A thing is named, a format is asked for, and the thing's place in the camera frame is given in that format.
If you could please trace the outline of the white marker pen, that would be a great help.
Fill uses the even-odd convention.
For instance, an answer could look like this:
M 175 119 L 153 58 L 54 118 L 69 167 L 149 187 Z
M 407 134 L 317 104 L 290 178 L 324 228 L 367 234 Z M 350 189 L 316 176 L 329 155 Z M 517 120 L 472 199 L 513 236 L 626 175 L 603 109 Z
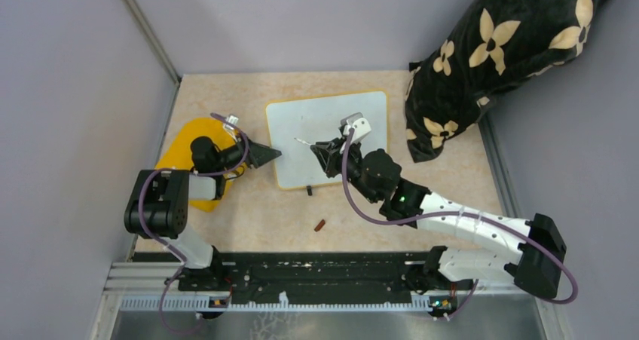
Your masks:
M 308 142 L 308 141 L 306 141 L 304 139 L 297 138 L 297 137 L 295 137 L 294 140 L 299 142 L 299 143 L 301 143 L 301 144 L 304 144 L 304 145 L 308 145 L 308 146 L 313 145 L 312 143 L 310 143 L 310 142 Z

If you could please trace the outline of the yellow framed whiteboard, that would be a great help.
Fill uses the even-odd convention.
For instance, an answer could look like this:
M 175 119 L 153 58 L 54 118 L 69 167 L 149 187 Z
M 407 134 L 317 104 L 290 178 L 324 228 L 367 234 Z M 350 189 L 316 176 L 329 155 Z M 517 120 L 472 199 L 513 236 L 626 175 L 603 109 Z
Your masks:
M 282 190 L 293 190 L 339 182 L 338 177 L 327 178 L 310 147 L 294 138 L 312 144 L 337 138 L 341 135 L 341 119 L 356 112 L 361 112 L 372 128 L 362 141 L 362 152 L 387 149 L 388 101 L 387 93 L 382 90 L 268 103 L 265 114 L 270 147 L 282 152 L 282 156 L 274 161 L 278 186 Z

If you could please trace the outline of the brown marker cap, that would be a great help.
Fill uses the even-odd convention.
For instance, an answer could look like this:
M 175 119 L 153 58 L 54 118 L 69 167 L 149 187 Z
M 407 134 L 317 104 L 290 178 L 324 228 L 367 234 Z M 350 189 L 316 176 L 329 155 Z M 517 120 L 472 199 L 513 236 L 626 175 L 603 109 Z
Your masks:
M 320 220 L 317 225 L 315 226 L 315 228 L 313 229 L 315 232 L 320 231 L 326 224 L 326 221 L 324 219 Z

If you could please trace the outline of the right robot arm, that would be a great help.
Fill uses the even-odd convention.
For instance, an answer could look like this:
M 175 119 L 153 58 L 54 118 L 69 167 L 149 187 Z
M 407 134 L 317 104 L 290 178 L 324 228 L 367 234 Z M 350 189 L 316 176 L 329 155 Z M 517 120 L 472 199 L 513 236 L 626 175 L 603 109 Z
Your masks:
M 424 269 L 434 289 L 460 280 L 510 281 L 554 304 L 573 302 L 579 285 L 564 259 L 567 245 L 555 221 L 542 213 L 531 219 L 495 215 L 464 206 L 402 178 L 402 168 L 383 149 L 363 155 L 346 138 L 310 145 L 327 177 L 341 176 L 347 201 L 364 220 L 408 225 L 467 240 L 474 251 L 443 246 Z

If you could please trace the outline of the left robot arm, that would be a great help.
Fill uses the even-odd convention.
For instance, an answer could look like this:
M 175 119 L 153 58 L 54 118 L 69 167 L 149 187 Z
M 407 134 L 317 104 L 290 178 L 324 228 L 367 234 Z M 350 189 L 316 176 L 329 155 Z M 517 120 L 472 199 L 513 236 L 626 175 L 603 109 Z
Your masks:
M 215 290 L 224 284 L 226 270 L 219 251 L 188 224 L 188 205 L 222 199 L 237 170 L 257 169 L 282 153 L 248 138 L 221 149 L 207 136 L 192 140 L 189 149 L 193 161 L 189 169 L 139 172 L 124 211 L 124 227 L 165 246 L 179 260 L 178 279 L 186 285 L 200 283 Z

